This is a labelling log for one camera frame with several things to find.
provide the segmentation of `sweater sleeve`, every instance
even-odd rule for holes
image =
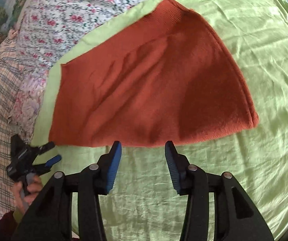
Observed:
[[[17,227],[13,213],[14,211],[9,211],[8,213],[4,214],[2,219],[0,219],[0,231],[9,238],[12,236]]]

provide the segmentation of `dark red fabric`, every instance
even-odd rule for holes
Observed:
[[[11,238],[14,233],[17,223],[13,217],[14,211],[9,211],[4,214],[2,219],[0,219],[0,233],[2,233],[6,238]]]
[[[212,27],[175,0],[62,64],[49,140],[163,146],[258,124],[242,73]]]

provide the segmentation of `human hand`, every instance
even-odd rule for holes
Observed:
[[[23,205],[23,201],[20,197],[20,191],[23,188],[22,182],[15,182],[11,188],[11,191],[15,197],[17,207],[22,214],[25,214],[25,208]],[[24,197],[24,201],[31,205],[31,203],[35,200],[39,192],[42,190],[42,181],[38,176],[33,177],[33,183],[27,186],[27,190],[31,193],[30,195]]]

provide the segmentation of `green bedsheet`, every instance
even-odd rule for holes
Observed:
[[[146,0],[87,34],[51,69],[32,144],[48,141],[65,63],[104,42],[152,11]],[[176,0],[201,14],[216,30],[241,68],[260,124],[218,140],[178,146],[206,172],[231,171],[259,208],[276,239],[288,228],[288,3],[286,0]],[[54,171],[71,174],[96,162],[109,147],[56,147],[36,163],[60,153]],[[108,240],[178,240],[187,197],[173,189],[164,148],[123,148],[113,190],[100,197]],[[51,175],[42,177],[46,183]],[[210,211],[213,240],[214,210]],[[77,198],[72,226],[78,232]]]

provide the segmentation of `floral bedspread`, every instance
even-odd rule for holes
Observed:
[[[24,12],[17,52],[25,66],[10,121],[31,141],[49,69],[89,31],[143,0],[32,0]]]

